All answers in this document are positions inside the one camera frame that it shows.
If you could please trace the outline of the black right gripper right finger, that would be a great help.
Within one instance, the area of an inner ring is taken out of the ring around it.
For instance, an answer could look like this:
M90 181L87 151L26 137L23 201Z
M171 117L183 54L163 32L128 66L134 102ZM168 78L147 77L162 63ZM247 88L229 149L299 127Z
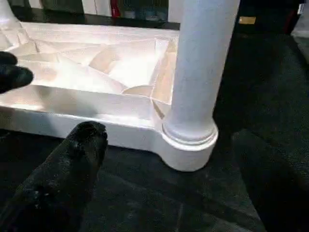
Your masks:
M290 150L249 130L232 151L248 195L268 232L309 230L309 151Z

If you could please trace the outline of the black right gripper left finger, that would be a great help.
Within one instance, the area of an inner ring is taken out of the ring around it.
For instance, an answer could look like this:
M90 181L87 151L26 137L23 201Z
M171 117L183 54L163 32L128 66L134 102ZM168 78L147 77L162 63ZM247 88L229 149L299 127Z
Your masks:
M104 124L79 123L16 189L2 232L77 232L108 147Z

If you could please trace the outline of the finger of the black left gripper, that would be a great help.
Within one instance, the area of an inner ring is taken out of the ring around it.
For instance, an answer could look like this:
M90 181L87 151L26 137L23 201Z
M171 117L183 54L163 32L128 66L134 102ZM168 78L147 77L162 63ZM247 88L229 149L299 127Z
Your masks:
M0 93L25 87L33 81L31 70L16 65L2 64L0 66Z
M0 51L0 64L1 65L16 65L17 57L9 52Z

